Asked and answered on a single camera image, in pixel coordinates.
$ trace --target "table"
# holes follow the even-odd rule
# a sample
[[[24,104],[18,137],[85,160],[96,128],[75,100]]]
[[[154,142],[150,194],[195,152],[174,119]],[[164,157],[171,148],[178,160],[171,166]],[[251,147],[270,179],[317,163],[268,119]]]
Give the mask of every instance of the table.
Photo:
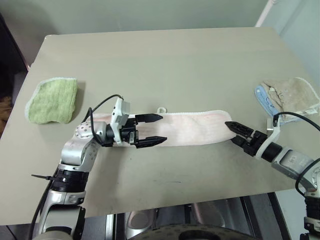
[[[132,113],[225,110],[266,131],[254,95],[264,79],[310,79],[271,28],[216,28],[49,35],[32,64],[0,140],[0,224],[31,221],[65,142],[88,107],[119,93]],[[69,124],[31,124],[24,108],[37,84],[78,79]],[[101,107],[110,113],[114,102]],[[311,119],[319,122],[319,117]],[[305,122],[282,127],[279,143],[312,158],[319,134]],[[294,187],[294,181],[231,141],[185,147],[101,148],[86,186],[86,216],[232,198]]]

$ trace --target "beige towel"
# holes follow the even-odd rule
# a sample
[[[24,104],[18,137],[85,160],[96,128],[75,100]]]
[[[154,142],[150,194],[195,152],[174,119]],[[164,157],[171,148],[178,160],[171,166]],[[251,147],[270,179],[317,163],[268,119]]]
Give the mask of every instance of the beige towel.
[[[318,113],[320,98],[310,83],[301,77],[283,81],[265,80],[261,85],[279,112],[293,112],[300,115]],[[293,121],[296,117],[286,115],[284,119]]]

